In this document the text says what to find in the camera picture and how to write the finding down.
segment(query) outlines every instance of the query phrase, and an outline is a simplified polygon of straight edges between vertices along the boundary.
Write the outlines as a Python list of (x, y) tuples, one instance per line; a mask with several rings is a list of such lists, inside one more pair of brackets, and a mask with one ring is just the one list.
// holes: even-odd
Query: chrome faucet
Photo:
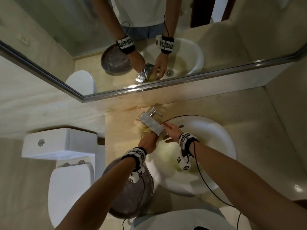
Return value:
[(142, 123), (144, 123), (147, 127), (149, 127), (156, 135), (160, 135), (164, 128), (156, 120), (153, 119), (155, 114), (158, 114), (162, 117), (162, 115), (157, 112), (157, 109), (153, 107), (148, 112), (143, 112), (138, 119), (142, 121)]

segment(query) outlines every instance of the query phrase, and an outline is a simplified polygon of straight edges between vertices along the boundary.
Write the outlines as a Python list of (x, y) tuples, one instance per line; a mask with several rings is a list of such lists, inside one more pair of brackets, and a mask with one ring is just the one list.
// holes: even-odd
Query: round basin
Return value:
[[(237, 159), (233, 140), (228, 132), (217, 122), (195, 115), (180, 116), (167, 122), (183, 126), (181, 128), (183, 132), (190, 132), (201, 143), (220, 151), (232, 159)], [(209, 189), (199, 175), (194, 158), (190, 157), (191, 168), (189, 171), (182, 171), (179, 168), (177, 158), (180, 150), (178, 143), (160, 141), (154, 153), (146, 157), (146, 166), (151, 176), (158, 184), (179, 195), (193, 196), (206, 193)], [(200, 165), (199, 167), (209, 187), (212, 190), (216, 189), (217, 184), (213, 182)]]
[[(160, 53), (161, 49), (156, 46), (156, 43), (150, 44), (141, 51), (145, 61), (151, 64), (155, 64)], [(171, 71), (172, 75), (168, 77), (165, 73), (162, 79), (198, 73), (202, 71), (204, 65), (203, 51), (196, 43), (184, 38), (176, 38), (174, 50), (169, 55), (167, 63), (167, 71)]]

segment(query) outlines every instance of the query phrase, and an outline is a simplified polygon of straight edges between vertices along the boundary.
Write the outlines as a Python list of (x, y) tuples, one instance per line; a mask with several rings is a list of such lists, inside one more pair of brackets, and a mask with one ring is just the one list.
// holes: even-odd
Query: toilet lid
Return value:
[(90, 164), (60, 167), (53, 170), (48, 191), (48, 212), (54, 227), (59, 225), (93, 181), (94, 170)]
[(82, 95), (96, 93), (96, 84), (93, 77), (84, 70), (71, 74), (65, 83)]

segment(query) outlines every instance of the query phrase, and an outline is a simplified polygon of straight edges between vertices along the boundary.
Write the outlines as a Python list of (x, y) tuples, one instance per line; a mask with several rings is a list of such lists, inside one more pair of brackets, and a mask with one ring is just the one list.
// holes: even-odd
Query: person's right arm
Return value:
[[(182, 131), (162, 124), (166, 137), (178, 143)], [(307, 229), (307, 210), (282, 196), (262, 178), (236, 160), (213, 148), (195, 143), (197, 162), (221, 188), (229, 201), (261, 229)], [(194, 155), (194, 144), (190, 145)]]
[[(111, 8), (108, 0), (90, 0), (103, 20), (104, 24), (108, 28), (109, 32), (115, 40), (120, 40), (126, 37), (124, 30), (122, 29), (118, 19)], [(145, 67), (145, 60), (142, 55), (134, 50), (128, 54), (129, 60), (133, 68), (139, 73)]]

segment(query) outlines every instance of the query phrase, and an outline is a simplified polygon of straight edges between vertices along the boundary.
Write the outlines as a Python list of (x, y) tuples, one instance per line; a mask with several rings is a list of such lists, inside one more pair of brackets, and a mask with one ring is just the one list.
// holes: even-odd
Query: glass panel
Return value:
[(307, 0), (0, 0), (0, 40), (83, 95), (283, 57), (306, 26)]

